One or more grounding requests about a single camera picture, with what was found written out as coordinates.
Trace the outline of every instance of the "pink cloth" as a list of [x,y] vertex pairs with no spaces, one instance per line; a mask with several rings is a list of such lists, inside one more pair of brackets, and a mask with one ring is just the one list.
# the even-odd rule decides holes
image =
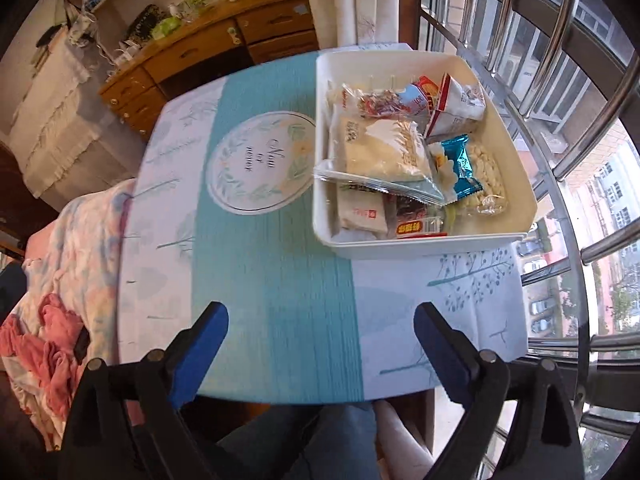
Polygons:
[[82,375],[74,356],[82,319],[68,311],[53,293],[42,298],[38,314],[41,337],[23,334],[15,314],[5,320],[0,326],[0,356],[16,356],[25,370],[38,378],[51,411],[66,420]]

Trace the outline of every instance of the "teal stripe on tablecloth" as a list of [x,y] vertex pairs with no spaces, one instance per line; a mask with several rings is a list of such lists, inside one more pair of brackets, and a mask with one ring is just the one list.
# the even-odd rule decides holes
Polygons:
[[[207,160],[237,124],[290,110],[315,116],[316,53],[229,76]],[[192,315],[209,301],[229,311],[229,333],[200,392],[280,403],[362,400],[362,365],[349,260],[315,238],[312,190],[278,211],[238,216],[200,186]]]

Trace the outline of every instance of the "floral blanket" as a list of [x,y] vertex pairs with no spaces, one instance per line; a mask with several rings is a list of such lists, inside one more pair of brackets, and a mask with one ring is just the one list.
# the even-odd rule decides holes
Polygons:
[[[84,365],[94,357],[107,364],[118,359],[120,247],[134,184],[127,180],[66,205],[47,255],[25,260],[27,293],[0,327],[1,359],[12,390],[47,450],[62,443]],[[78,361],[71,347],[81,326],[89,343]]]

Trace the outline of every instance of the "candy wrapper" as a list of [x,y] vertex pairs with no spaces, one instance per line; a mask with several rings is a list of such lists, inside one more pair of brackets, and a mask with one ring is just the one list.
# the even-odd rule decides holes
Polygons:
[[402,91],[363,91],[342,85],[342,108],[351,115],[381,119],[416,116],[433,110],[438,85],[423,75]]
[[449,74],[442,78],[438,103],[425,137],[470,134],[484,117],[486,104],[480,84],[461,85]]
[[340,227],[386,234],[382,193],[357,184],[338,184],[337,195]]
[[482,190],[482,184],[475,178],[466,153],[468,140],[468,136],[462,135],[428,145],[446,203],[455,202]]
[[428,238],[446,236],[446,215],[436,205],[416,202],[404,196],[396,197],[395,238]]
[[414,121],[348,116],[335,105],[330,138],[329,159],[314,168],[316,178],[445,203]]
[[493,155],[480,143],[472,140],[466,152],[474,177],[482,184],[482,191],[463,198],[456,208],[466,214],[496,215],[507,208],[507,198],[500,169]]

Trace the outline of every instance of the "wooden desk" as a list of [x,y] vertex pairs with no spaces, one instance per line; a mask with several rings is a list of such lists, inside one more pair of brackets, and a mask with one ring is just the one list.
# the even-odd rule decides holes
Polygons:
[[149,43],[104,84],[100,95],[147,140],[167,101],[158,83],[238,47],[247,48],[256,64],[317,50],[308,0],[220,2],[167,38]]

